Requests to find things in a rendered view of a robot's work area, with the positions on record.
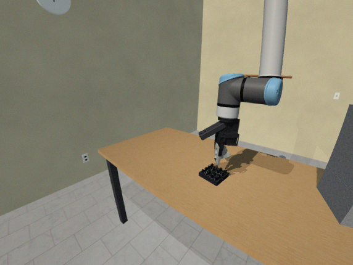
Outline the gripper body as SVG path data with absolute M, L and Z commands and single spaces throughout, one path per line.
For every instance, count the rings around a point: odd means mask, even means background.
M 238 129 L 239 129 L 239 122 L 240 119 L 224 119 L 218 117 L 219 121 L 223 121 L 226 128 L 215 133 L 215 141 L 217 144 L 220 144 L 220 138 L 222 138 L 222 141 L 224 145 L 232 145 L 232 146 L 238 146 L 238 140 L 239 140 L 239 134 L 238 134 Z M 237 138 L 235 138 L 237 137 Z M 236 143 L 237 141 L 237 143 Z

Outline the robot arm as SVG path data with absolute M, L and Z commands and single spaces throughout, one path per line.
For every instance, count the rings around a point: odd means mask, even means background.
M 258 78 L 244 77 L 241 73 L 230 73 L 220 77 L 216 115 L 235 119 L 239 116 L 241 102 L 278 105 L 283 90 L 281 71 L 288 0 L 264 0 L 262 46 Z M 199 132 L 201 140 L 225 129 L 218 121 Z

